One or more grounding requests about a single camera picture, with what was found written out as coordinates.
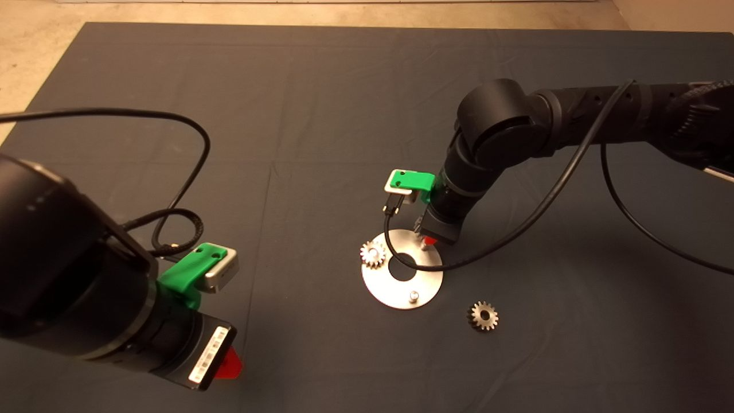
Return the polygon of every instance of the table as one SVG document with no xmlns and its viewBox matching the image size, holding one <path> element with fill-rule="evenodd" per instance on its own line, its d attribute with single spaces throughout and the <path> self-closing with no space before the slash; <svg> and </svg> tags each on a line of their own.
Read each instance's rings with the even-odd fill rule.
<svg viewBox="0 0 734 413">
<path fill-rule="evenodd" d="M 447 273 L 420 309 L 375 300 L 358 251 L 382 231 L 389 171 L 438 171 L 457 105 L 482 82 L 531 92 L 732 76 L 722 33 L 87 24 L 30 109 L 162 109 L 209 130 L 211 158 L 181 206 L 202 216 L 205 240 L 241 254 L 202 310 L 238 327 L 247 371 L 196 393 L 0 342 L 0 411 L 731 411 L 734 279 L 629 225 L 596 148 L 527 234 Z M 22 124 L 1 147 L 68 176 L 118 222 L 165 206 L 199 149 L 185 126 L 108 118 Z M 570 154 L 508 170 L 444 260 L 524 219 Z M 609 156 L 641 221 L 734 265 L 730 185 L 646 144 Z M 176 219 L 164 232 L 187 235 Z M 496 306 L 497 331 L 467 324 L 478 300 Z"/>
</svg>

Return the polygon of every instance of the spur gear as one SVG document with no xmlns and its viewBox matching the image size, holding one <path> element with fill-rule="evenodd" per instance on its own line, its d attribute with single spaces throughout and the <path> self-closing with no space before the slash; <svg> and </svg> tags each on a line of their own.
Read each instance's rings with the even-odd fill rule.
<svg viewBox="0 0 734 413">
<path fill-rule="evenodd" d="M 385 263 L 385 247 L 380 243 L 374 241 L 367 241 L 360 248 L 360 256 L 362 257 L 362 263 L 367 268 L 377 269 L 382 267 Z"/>
<path fill-rule="evenodd" d="M 495 308 L 486 301 L 477 301 L 469 309 L 469 323 L 480 331 L 494 330 L 499 319 Z"/>
</svg>

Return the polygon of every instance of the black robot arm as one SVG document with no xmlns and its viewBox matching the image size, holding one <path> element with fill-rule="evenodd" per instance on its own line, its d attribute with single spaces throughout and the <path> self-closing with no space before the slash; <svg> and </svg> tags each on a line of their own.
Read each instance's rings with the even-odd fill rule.
<svg viewBox="0 0 734 413">
<path fill-rule="evenodd" d="M 474 204 L 509 167 L 578 145 L 616 87 L 538 90 L 510 79 L 472 90 L 436 176 L 420 232 L 459 239 Z M 678 162 L 734 176 L 734 82 L 631 85 L 594 143 L 649 142 Z"/>
</svg>

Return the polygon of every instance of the metal disc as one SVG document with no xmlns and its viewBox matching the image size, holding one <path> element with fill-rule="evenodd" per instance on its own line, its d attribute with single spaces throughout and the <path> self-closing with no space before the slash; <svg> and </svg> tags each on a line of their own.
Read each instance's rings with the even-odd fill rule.
<svg viewBox="0 0 734 413">
<path fill-rule="evenodd" d="M 385 234 L 373 240 L 380 245 L 385 244 Z M 418 265 L 441 265 L 441 257 L 436 247 L 429 245 L 425 251 L 421 249 L 421 239 L 415 232 L 407 229 L 391 229 L 390 241 L 395 251 L 410 255 Z M 431 301 L 441 288 L 443 271 L 416 271 L 408 281 L 400 281 L 390 274 L 390 260 L 393 254 L 385 248 L 385 263 L 379 268 L 362 265 L 362 278 L 369 292 L 386 306 L 396 309 L 414 309 Z"/>
</svg>

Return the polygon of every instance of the white label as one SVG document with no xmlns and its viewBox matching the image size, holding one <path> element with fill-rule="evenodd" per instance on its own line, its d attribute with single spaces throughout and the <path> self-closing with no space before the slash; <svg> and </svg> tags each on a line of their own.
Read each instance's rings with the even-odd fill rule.
<svg viewBox="0 0 734 413">
<path fill-rule="evenodd" d="M 204 347 L 204 352 L 201 353 L 199 361 L 196 362 L 194 369 L 191 370 L 191 374 L 189 374 L 189 380 L 193 381 L 196 384 L 201 383 L 202 379 L 204 379 L 204 376 L 206 375 L 207 370 L 209 370 L 209 367 L 211 366 L 211 361 L 214 360 L 214 356 L 217 355 L 217 351 L 219 351 L 219 348 L 222 347 L 222 343 L 225 341 L 225 337 L 227 336 L 228 332 L 229 328 L 221 326 L 217 327 L 217 329 L 214 330 L 214 334 L 211 335 L 209 343 L 207 343 L 206 347 Z"/>
</svg>

